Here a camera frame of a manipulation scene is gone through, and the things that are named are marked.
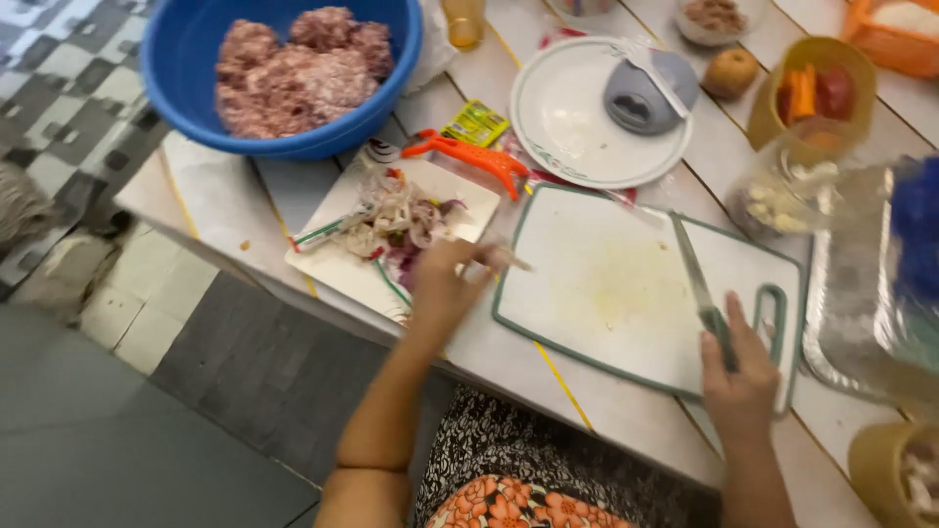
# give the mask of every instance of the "kitchen knife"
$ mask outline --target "kitchen knife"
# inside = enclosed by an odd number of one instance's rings
[[[685,269],[688,272],[688,278],[691,280],[691,290],[695,294],[695,301],[698,303],[698,317],[704,328],[714,334],[717,343],[720,345],[720,355],[724,360],[724,368],[728,372],[736,372],[737,356],[731,348],[731,332],[727,327],[727,321],[721,314],[720,308],[714,305],[711,298],[711,292],[708,291],[707,282],[704,280],[704,272],[701,271],[701,265],[695,249],[691,245],[691,239],[688,238],[688,232],[682,224],[675,211],[669,213],[671,223],[675,227],[675,236],[678,239],[678,247],[682,251],[682,260],[685,262]]]

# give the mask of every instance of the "yellow seasoning packet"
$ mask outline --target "yellow seasoning packet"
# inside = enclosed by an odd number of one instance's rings
[[[479,100],[469,100],[447,126],[440,129],[440,135],[488,147],[505,129],[509,120],[500,116]]]

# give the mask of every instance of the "floral patterned clothing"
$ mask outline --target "floral patterned clothing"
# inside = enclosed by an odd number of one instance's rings
[[[447,499],[425,528],[636,528],[595,505],[557,491],[488,474]]]
[[[720,500],[590,434],[460,385],[414,514],[419,528],[715,528]]]

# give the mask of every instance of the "orange vegetable peeler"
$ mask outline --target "orange vegetable peeler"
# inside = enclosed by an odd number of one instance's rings
[[[417,132],[417,136],[424,141],[417,145],[401,150],[402,158],[420,156],[429,150],[443,152],[451,158],[455,158],[463,163],[469,163],[474,167],[479,167],[487,173],[495,176],[505,186],[509,192],[509,197],[513,201],[518,201],[518,190],[512,182],[512,173],[519,176],[529,174],[528,167],[519,163],[515,158],[504,152],[496,152],[488,148],[482,148],[465,141],[443,137],[434,129],[426,129]]]

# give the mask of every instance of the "green cutting board border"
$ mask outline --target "green cutting board border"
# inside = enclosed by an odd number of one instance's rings
[[[538,184],[534,188],[534,190],[531,192],[531,197],[529,198],[528,202],[525,204],[525,209],[522,210],[521,218],[519,218],[518,220],[518,225],[516,226],[516,232],[512,240],[513,251],[515,250],[516,245],[518,244],[518,236],[521,234],[522,227],[524,227],[525,225],[525,220],[528,218],[528,213],[531,209],[531,204],[533,204],[535,199],[537,199],[538,193],[541,192],[542,189],[560,189],[568,193],[586,194],[586,195],[593,196],[596,198],[610,200],[610,198],[603,196],[600,193],[591,191],[589,189],[577,189],[577,188],[572,188],[572,187],[568,187],[565,185],[560,185],[558,183],[550,183],[550,182],[543,182],[543,183]],[[653,208],[649,206],[643,206],[643,207],[645,207],[646,209],[658,210],[660,212],[666,212],[666,213],[668,212],[667,210],[662,210],[660,208]],[[726,229],[721,229],[720,227],[706,224],[705,222],[702,222],[700,220],[689,218],[681,213],[678,213],[678,217],[681,218],[683,221],[687,221],[695,225],[700,225],[701,227],[704,227],[705,229],[710,229],[712,231],[720,233],[736,241],[740,241],[747,245],[753,246],[772,256],[776,256],[788,262],[792,262],[792,264],[794,264],[795,268],[798,270],[799,272],[799,299],[798,299],[799,309],[798,309],[798,315],[797,315],[798,321],[796,321],[796,324],[795,324],[795,354],[793,354],[793,364],[792,364],[792,370],[791,370],[792,374],[789,377],[789,384],[786,387],[786,405],[782,413],[784,414],[785,412],[788,411],[788,409],[792,406],[792,403],[793,403],[793,386],[795,384],[795,374],[796,374],[795,370],[796,368],[798,368],[797,365],[798,365],[799,359],[802,358],[802,336],[803,336],[803,332],[805,331],[805,324],[806,324],[806,298],[807,298],[807,293],[808,293],[808,281],[806,279],[805,267],[790,256],[783,255],[778,251],[770,249],[757,242],[751,241],[747,239],[746,237],[743,237],[736,233],[732,233]],[[509,273],[513,273],[513,272],[516,272],[516,271],[513,270],[511,267],[505,270],[505,272],[502,274],[502,279],[499,281],[499,285],[496,287],[496,299],[492,303],[492,318],[495,321],[497,321],[499,324],[508,328],[509,330],[525,335],[528,338],[534,339],[535,341],[539,343],[548,345],[554,350],[557,350],[558,352],[571,356],[574,359],[577,359],[583,363],[595,366],[601,370],[605,370],[609,372],[610,374],[613,374],[614,376],[617,376],[619,378],[637,381],[639,383],[642,383],[643,385],[647,385],[655,389],[658,389],[660,391],[671,393],[677,396],[681,396],[683,398],[687,398],[691,400],[700,400],[700,396],[694,393],[689,393],[687,391],[683,391],[681,389],[678,389],[669,385],[665,385],[657,381],[648,380],[646,378],[643,378],[642,376],[638,376],[631,372],[626,372],[625,370],[620,370],[619,368],[615,368],[601,361],[597,361],[592,357],[585,356],[574,349],[568,349],[567,347],[563,345],[555,343],[554,341],[551,341],[550,339],[546,339],[543,336],[536,334],[535,332],[532,332],[516,324],[515,322],[509,320],[508,318],[503,317],[499,313],[499,306],[501,305],[501,301],[502,301],[502,290],[505,287],[505,283],[508,281]]]

